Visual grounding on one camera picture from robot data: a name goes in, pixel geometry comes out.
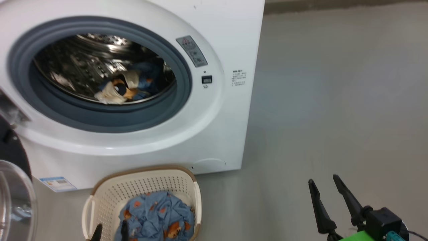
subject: washing machine door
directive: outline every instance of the washing machine door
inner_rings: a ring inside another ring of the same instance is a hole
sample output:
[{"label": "washing machine door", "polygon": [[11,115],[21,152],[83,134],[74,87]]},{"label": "washing machine door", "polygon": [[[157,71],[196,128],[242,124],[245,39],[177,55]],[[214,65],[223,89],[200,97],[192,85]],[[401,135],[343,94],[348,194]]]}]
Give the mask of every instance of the washing machine door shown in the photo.
[{"label": "washing machine door", "polygon": [[33,240],[36,221],[36,195],[24,148],[0,117],[0,241]]}]

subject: gray sticker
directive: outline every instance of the gray sticker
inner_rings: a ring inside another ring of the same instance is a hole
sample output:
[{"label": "gray sticker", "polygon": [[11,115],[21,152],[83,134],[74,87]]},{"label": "gray sticker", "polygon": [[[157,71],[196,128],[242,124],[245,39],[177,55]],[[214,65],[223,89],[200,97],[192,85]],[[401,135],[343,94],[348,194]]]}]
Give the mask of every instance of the gray sticker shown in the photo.
[{"label": "gray sticker", "polygon": [[208,65],[205,56],[202,54],[201,50],[199,49],[195,41],[192,39],[192,37],[185,36],[176,40],[184,49],[184,51],[186,51],[186,53],[189,55],[195,67]]}]

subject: blue and white sticker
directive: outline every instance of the blue and white sticker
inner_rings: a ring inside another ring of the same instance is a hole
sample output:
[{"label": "blue and white sticker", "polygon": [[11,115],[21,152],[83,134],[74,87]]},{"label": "blue and white sticker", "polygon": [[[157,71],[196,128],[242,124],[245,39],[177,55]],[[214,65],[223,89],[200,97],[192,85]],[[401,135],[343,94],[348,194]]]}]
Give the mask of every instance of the blue and white sticker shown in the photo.
[{"label": "blue and white sticker", "polygon": [[39,180],[56,193],[77,190],[77,188],[64,177],[40,178]]}]

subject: floor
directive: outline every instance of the floor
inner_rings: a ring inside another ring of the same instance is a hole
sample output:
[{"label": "floor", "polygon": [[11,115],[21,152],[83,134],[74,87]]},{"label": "floor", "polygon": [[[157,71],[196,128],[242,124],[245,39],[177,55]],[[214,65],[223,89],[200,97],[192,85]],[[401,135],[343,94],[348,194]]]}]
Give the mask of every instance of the floor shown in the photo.
[{"label": "floor", "polygon": [[[198,240],[324,240],[307,181],[337,232],[355,232],[332,175],[362,205],[428,236],[428,4],[264,18],[242,170],[198,176]],[[35,183],[36,241],[83,240],[89,190]]]}]

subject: clothing in basket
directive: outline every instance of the clothing in basket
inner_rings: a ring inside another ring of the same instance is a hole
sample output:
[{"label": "clothing in basket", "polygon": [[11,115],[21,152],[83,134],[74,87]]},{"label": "clothing in basket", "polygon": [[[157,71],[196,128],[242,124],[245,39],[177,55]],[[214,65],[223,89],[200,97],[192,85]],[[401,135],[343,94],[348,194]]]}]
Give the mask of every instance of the clothing in basket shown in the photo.
[{"label": "clothing in basket", "polygon": [[[131,199],[119,218],[128,222],[130,241],[188,241],[195,223],[190,207],[169,192],[147,193]],[[118,227],[115,241],[122,241]]]}]

